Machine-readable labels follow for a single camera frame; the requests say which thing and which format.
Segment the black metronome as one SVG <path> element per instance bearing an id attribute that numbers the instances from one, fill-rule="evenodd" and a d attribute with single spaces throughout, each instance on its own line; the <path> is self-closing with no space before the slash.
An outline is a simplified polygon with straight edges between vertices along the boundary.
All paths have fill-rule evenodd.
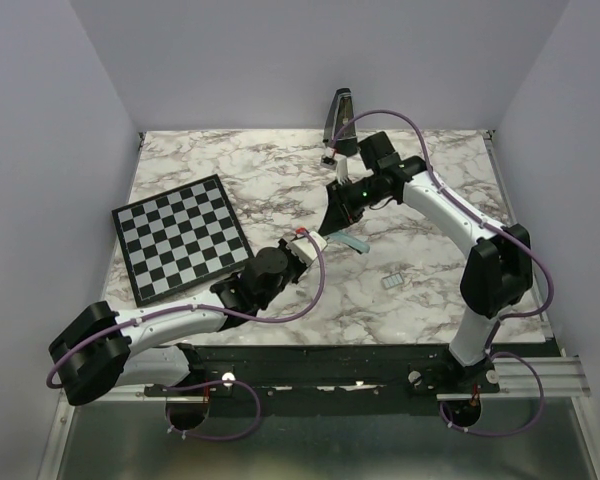
<path id="1" fill-rule="evenodd" d="M 349 88 L 336 90 L 325 122 L 323 143 L 328 146 L 335 134 L 346 125 L 353 117 L 353 97 Z M 357 153 L 357 132 L 354 125 L 347 127 L 338 137 L 335 144 L 337 153 L 352 157 Z"/>

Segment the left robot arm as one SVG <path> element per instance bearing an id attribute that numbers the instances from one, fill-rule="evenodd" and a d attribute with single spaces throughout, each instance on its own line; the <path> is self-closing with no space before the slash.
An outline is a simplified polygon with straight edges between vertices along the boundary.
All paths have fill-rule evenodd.
<path id="1" fill-rule="evenodd" d="M 87 306 L 49 345 L 46 384 L 64 391 L 70 405 L 88 404 L 116 387 L 160 385 L 181 395 L 202 380 L 178 341 L 259 322 L 259 311 L 312 265 L 322 265 L 324 243 L 303 232 L 261 249 L 241 271 L 188 299 L 151 308 Z"/>

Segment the light blue stapler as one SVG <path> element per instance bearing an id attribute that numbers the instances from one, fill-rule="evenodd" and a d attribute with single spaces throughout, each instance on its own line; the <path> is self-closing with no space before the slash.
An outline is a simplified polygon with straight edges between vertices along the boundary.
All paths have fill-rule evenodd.
<path id="1" fill-rule="evenodd" d="M 370 246 L 366 242 L 343 231 L 329 234 L 327 239 L 329 242 L 345 245 L 360 255 L 370 252 Z"/>

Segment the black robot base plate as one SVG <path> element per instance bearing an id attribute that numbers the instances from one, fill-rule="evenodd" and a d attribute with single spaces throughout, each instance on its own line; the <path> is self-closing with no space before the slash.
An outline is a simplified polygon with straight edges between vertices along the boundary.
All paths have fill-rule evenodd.
<path id="1" fill-rule="evenodd" d="M 176 419 L 433 416 L 443 401 L 473 415 L 502 391 L 502 353 L 462 367 L 444 345 L 199 346 L 146 351 L 92 381 L 83 405 L 140 387 Z"/>

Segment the black white chessboard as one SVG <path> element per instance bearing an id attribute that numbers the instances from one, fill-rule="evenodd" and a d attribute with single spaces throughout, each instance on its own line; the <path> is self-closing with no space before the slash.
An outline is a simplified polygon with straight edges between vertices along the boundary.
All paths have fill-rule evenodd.
<path id="1" fill-rule="evenodd" d="M 229 274 L 254 257 L 216 174 L 111 215 L 138 307 Z"/>

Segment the small grey staple tray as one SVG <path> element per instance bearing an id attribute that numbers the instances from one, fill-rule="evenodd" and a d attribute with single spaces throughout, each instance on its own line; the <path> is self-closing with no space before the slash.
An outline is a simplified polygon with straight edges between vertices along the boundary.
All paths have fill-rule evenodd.
<path id="1" fill-rule="evenodd" d="M 404 284 L 404 277 L 400 273 L 394 273 L 383 277 L 381 284 L 386 290 L 396 288 Z"/>

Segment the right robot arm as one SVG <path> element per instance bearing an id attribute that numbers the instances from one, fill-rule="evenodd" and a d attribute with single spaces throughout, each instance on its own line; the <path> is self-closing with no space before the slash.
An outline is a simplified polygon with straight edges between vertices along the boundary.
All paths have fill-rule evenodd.
<path id="1" fill-rule="evenodd" d="M 447 389 L 463 391 L 476 380 L 474 365 L 485 357 L 498 316 L 533 285 L 525 251 L 529 233 L 480 213 L 431 174 L 424 159 L 401 157 L 384 132 L 361 141 L 358 150 L 370 174 L 355 182 L 348 178 L 346 156 L 325 150 L 323 161 L 334 167 L 336 178 L 326 187 L 328 206 L 319 233 L 344 230 L 359 222 L 366 208 L 392 200 L 425 216 L 456 245 L 466 259 L 460 282 L 465 311 L 449 344 L 453 359 L 439 371 Z"/>

